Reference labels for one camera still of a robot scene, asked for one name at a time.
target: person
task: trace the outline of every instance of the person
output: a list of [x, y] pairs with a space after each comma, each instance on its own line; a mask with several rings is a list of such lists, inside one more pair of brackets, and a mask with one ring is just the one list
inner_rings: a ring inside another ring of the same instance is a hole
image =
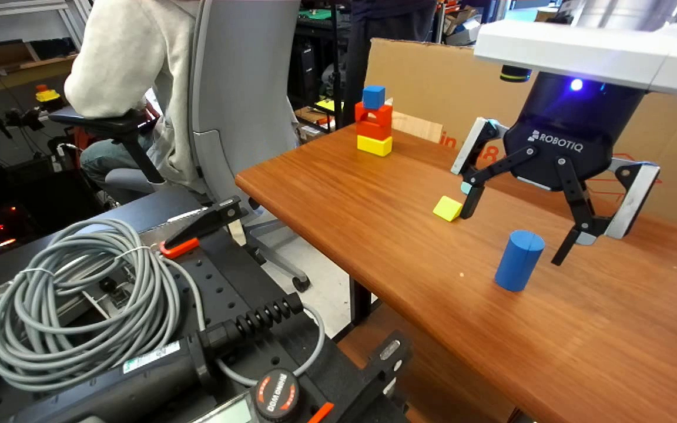
[[345, 51], [345, 101], [340, 122], [355, 122], [363, 98], [371, 37], [430, 40], [437, 0], [352, 0]]
[[[155, 91], [161, 119], [154, 136], [138, 144], [164, 182], [199, 190], [188, 148], [186, 91], [194, 20], [199, 0], [97, 0], [84, 27], [80, 55], [65, 78], [64, 94], [84, 117], [125, 115]], [[80, 156], [80, 168], [114, 200], [137, 192], [108, 188], [107, 173], [138, 168], [125, 145], [94, 142]]]

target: blue block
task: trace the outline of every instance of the blue block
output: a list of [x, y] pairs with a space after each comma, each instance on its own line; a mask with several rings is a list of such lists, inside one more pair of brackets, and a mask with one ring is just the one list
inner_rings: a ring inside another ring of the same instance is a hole
[[545, 250], [545, 240], [530, 230], [512, 230], [504, 252], [497, 283], [509, 292], [521, 292]]
[[367, 85], [363, 91], [365, 108], [384, 108], [386, 103], [386, 88], [384, 85]]

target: blue led light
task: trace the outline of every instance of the blue led light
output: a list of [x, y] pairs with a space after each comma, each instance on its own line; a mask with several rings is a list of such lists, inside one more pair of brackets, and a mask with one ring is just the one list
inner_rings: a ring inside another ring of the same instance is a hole
[[573, 78], [570, 88], [572, 88], [572, 91], [581, 91], [583, 89], [583, 81]]

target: coiled cable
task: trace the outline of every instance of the coiled cable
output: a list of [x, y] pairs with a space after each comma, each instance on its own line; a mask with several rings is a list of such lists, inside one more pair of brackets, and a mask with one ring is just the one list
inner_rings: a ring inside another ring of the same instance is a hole
[[[75, 327], [58, 319], [61, 302], [118, 271], [130, 275], [132, 289], [116, 316]], [[20, 391], [53, 393], [167, 346], [181, 319], [171, 271], [190, 286], [205, 329], [194, 278], [144, 246], [128, 223], [80, 220], [64, 228], [0, 299], [0, 376]]]

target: power cord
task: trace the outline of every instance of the power cord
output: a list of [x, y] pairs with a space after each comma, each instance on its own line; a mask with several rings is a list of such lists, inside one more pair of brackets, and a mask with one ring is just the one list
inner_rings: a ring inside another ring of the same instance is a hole
[[[65, 327], [58, 304], [114, 272], [132, 278], [125, 306], [102, 322]], [[196, 280], [142, 245], [122, 220], [80, 220], [54, 235], [0, 299], [0, 376], [28, 393], [53, 393], [88, 381], [130, 358], [167, 346], [181, 322], [171, 271], [190, 286], [205, 329]]]

